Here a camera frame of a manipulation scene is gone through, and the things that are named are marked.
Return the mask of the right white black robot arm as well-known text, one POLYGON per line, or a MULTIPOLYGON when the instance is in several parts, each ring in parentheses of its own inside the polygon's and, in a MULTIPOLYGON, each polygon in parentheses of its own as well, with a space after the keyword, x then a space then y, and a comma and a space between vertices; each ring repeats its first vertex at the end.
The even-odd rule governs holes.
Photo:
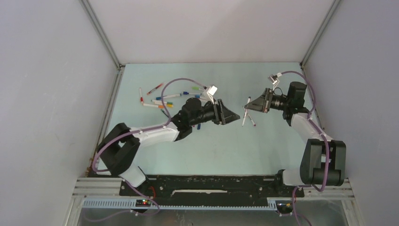
POLYGON ((323 190, 326 186, 341 186, 345 180, 346 144, 332 139, 310 117, 304 107, 307 86, 301 82, 291 82, 286 95, 276 95, 266 88, 257 99, 247 103, 247 110, 262 113, 270 109, 282 111, 283 119, 305 142, 300 167, 282 169, 282 179, 274 183, 274 192, 285 197, 293 186, 316 186, 323 190))

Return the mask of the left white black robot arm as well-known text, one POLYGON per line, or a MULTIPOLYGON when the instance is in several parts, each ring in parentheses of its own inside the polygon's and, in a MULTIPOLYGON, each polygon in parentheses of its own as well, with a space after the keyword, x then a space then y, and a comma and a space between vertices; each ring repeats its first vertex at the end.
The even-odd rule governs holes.
POLYGON ((133 161, 141 147, 163 142, 175 142, 192 133, 192 127, 208 121, 226 125, 240 116, 229 110, 221 99, 202 104, 197 98, 189 98, 181 110, 169 118, 167 123, 143 129, 132 129, 125 123, 117 124, 97 146, 94 162, 98 159, 105 165, 105 172, 125 180, 137 196, 147 194, 149 184, 146 175, 133 161))

